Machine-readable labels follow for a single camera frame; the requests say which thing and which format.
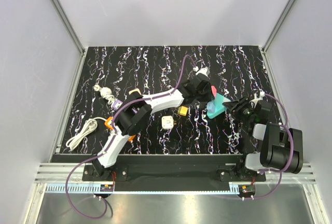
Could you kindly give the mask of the yellow plug adapter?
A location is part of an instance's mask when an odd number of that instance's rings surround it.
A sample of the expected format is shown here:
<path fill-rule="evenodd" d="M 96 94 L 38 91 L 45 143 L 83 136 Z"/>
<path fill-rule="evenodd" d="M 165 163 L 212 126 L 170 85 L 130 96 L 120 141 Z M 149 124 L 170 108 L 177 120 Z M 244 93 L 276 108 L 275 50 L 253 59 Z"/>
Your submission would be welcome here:
<path fill-rule="evenodd" d="M 178 108 L 177 113 L 178 113 L 180 116 L 187 116 L 188 111 L 189 111 L 189 108 L 188 108 L 188 107 L 186 107 L 186 106 L 180 106 L 180 107 Z"/>

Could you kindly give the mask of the white cube socket adapter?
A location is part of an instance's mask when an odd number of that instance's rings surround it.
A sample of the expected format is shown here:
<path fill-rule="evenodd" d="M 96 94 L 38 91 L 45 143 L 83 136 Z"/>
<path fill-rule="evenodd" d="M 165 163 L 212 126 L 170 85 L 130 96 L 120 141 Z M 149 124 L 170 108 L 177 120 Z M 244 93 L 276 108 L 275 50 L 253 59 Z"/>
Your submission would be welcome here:
<path fill-rule="evenodd" d="M 164 130 L 171 130 L 176 125 L 176 121 L 172 116 L 163 116 L 161 118 L 161 126 Z"/>

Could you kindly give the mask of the orange power strip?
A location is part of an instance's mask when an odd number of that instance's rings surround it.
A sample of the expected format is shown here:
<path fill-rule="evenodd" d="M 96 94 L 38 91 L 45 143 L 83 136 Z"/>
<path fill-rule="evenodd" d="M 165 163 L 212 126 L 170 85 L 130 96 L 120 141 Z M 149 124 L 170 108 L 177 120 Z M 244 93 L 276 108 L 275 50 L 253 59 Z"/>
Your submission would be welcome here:
<path fill-rule="evenodd" d="M 109 117 L 108 119 L 105 120 L 105 123 L 104 123 L 105 126 L 110 130 L 113 130 L 112 121 L 113 121 L 113 117 Z"/>

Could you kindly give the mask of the white pink socket adapter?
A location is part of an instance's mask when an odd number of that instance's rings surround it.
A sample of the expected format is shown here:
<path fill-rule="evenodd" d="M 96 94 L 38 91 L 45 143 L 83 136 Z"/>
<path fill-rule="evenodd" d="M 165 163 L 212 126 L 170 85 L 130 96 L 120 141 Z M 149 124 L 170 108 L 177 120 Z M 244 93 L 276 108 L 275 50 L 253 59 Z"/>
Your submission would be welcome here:
<path fill-rule="evenodd" d="M 135 89 L 129 91 L 129 94 L 133 94 L 133 93 L 138 93 L 139 95 L 142 94 L 141 91 L 140 91 L 140 89 L 138 89 L 138 88 L 135 88 Z"/>

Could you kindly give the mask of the teal triangular power strip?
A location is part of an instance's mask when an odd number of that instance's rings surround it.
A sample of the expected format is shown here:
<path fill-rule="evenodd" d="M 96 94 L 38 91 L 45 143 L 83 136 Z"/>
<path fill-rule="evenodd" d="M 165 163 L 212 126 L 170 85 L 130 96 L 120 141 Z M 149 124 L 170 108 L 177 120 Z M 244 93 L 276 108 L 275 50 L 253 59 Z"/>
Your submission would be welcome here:
<path fill-rule="evenodd" d="M 223 95 L 217 93 L 216 99 L 212 100 L 211 102 L 215 105 L 215 112 L 214 113 L 206 113 L 207 117 L 209 119 L 213 119 L 217 117 L 218 115 L 224 113 L 226 111 L 226 107 L 223 105 L 224 103 L 230 102 L 231 100 L 224 97 Z"/>

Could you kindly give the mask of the purple power strip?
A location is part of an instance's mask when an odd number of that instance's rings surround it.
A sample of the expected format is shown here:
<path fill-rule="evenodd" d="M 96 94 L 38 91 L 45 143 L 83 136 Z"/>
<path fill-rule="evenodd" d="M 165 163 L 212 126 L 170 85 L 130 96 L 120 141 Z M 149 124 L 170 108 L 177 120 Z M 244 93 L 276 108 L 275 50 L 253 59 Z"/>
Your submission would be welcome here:
<path fill-rule="evenodd" d="M 112 109 L 113 110 L 118 110 L 121 106 L 122 106 L 123 102 L 120 101 L 120 100 L 115 100 L 113 103 L 112 103 Z"/>

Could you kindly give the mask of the pink plug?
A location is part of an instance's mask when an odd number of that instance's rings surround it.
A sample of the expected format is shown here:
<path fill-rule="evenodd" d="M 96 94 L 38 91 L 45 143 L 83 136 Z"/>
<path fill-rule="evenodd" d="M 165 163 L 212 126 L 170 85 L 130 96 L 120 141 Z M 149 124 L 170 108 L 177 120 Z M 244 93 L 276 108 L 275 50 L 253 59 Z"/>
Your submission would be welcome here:
<path fill-rule="evenodd" d="M 212 95 L 213 95 L 214 99 L 216 99 L 217 89 L 214 86 L 211 86 L 211 91 L 212 91 Z"/>

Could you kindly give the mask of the light blue plug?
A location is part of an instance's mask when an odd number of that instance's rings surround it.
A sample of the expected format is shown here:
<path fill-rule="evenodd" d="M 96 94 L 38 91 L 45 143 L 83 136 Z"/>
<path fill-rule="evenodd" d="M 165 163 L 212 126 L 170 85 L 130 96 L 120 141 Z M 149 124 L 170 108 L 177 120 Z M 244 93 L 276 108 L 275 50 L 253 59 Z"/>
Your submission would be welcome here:
<path fill-rule="evenodd" d="M 208 113 L 214 113 L 215 112 L 215 105 L 213 102 L 208 102 L 206 105 L 206 109 Z"/>

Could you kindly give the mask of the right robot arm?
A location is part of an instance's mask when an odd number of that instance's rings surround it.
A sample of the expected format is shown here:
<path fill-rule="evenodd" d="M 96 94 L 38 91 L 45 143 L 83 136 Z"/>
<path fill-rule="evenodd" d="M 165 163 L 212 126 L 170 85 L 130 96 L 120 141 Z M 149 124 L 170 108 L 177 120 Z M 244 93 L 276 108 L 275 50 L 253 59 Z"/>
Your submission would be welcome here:
<path fill-rule="evenodd" d="M 243 124 L 245 133 L 262 141 L 258 153 L 248 153 L 236 167 L 236 176 L 248 180 L 254 172 L 273 171 L 297 174 L 303 166 L 302 131 L 287 129 L 283 124 L 269 121 L 272 104 L 263 99 L 243 97 L 223 106 Z"/>

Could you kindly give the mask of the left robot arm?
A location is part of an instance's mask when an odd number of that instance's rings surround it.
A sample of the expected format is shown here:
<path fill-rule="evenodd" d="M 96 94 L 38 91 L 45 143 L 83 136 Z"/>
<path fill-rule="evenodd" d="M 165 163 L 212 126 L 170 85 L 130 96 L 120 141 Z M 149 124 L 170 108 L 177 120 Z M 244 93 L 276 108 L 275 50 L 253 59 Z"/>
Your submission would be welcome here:
<path fill-rule="evenodd" d="M 193 77 L 179 84 L 176 89 L 141 95 L 133 92 L 116 109 L 111 120 L 111 133 L 105 146 L 92 161 L 94 175 L 107 180 L 112 175 L 112 166 L 123 146 L 129 139 L 146 128 L 150 116 L 156 112 L 189 105 L 193 101 L 209 102 L 214 99 L 209 76 L 197 72 Z"/>

